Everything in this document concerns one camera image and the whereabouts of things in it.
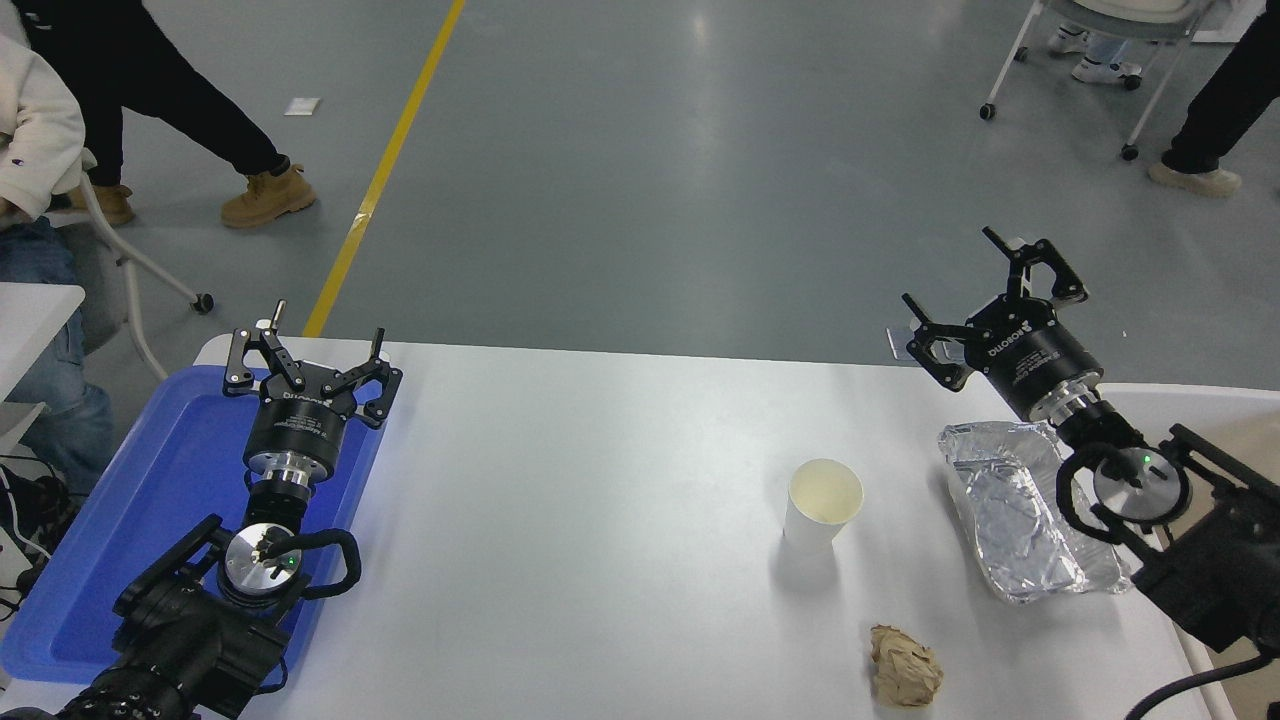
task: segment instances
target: yellow floor line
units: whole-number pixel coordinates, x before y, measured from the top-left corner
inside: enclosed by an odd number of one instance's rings
[[[453,6],[449,8],[449,14],[444,18],[444,24],[440,26],[440,33],[435,36],[435,45],[431,46],[431,53],[426,56],[422,72],[419,73],[417,82],[413,83],[413,92],[410,94],[408,100],[404,102],[404,110],[401,113],[399,122],[396,123],[396,132],[392,133],[392,138],[387,142],[387,150],[383,151],[383,159],[378,163],[374,179],[369,183],[365,200],[360,204],[360,210],[351,222],[351,229],[347,231],[347,240],[338,251],[338,258],[329,270],[329,278],[320,291],[320,297],[316,299],[315,307],[311,309],[306,327],[302,328],[303,337],[320,337],[320,333],[324,332],[324,325],[329,320],[329,313],[333,310],[333,305],[338,300],[338,293],[342,291],[342,283],[347,279],[347,270],[351,269],[351,263],[356,259],[356,251],[360,250],[360,243],[365,238],[365,229],[374,217],[374,210],[378,209],[378,201],[387,187],[387,179],[396,168],[396,160],[404,146],[404,138],[413,126],[413,118],[417,117],[422,96],[426,95],[426,88],[431,85],[431,77],[435,74],[436,65],[440,64],[440,55],[444,54],[444,46],[449,44],[449,36],[453,35],[453,26],[458,23],[458,15],[462,14],[463,5],[466,5],[466,0],[453,0]]]

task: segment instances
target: black pants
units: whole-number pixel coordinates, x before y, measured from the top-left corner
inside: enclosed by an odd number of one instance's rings
[[[1219,158],[1280,96],[1280,0],[1267,9],[1187,108],[1187,122],[1161,159],[1179,173],[1217,169]]]
[[[141,0],[13,0],[31,49],[58,70],[84,115],[93,184],[118,184],[120,108],[159,118],[252,176],[284,161],[271,140],[178,53]]]

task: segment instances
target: white sneaker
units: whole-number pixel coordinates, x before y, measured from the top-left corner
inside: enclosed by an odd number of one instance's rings
[[[1124,85],[1126,77],[1140,77],[1142,65],[1134,63],[1092,63],[1088,59],[1080,60],[1071,68],[1071,77],[1091,85]]]
[[[1064,28],[1057,28],[1057,32],[1048,37],[1048,53],[1050,55],[1070,55],[1071,53],[1084,53],[1089,46],[1089,31],[1082,29],[1080,32],[1071,35]]]
[[[1221,168],[1207,173],[1179,173],[1164,163],[1147,168],[1147,177],[1169,187],[1180,187],[1204,197],[1229,197],[1244,181]]]

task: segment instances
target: blue tray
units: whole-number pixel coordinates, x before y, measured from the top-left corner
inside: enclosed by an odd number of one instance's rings
[[[92,682],[118,657],[111,637],[120,618],[111,606],[120,592],[210,512],[221,515],[224,528],[239,529],[248,500],[241,455],[257,396],[224,397],[223,373],[216,365],[187,368],[147,402],[5,634],[0,661],[10,675]],[[338,468],[315,487],[303,532],[349,528],[381,436],[347,424]],[[335,566],[342,566],[338,548],[307,552],[302,564],[314,583],[330,582]],[[216,592],[211,575],[205,587]],[[291,673],[301,665],[320,602],[301,602],[280,624],[293,634],[284,653]]]

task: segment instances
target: crumpled brown paper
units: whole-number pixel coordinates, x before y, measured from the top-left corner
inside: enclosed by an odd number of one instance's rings
[[[924,707],[942,687],[933,651],[891,625],[872,628],[876,701],[890,707]]]

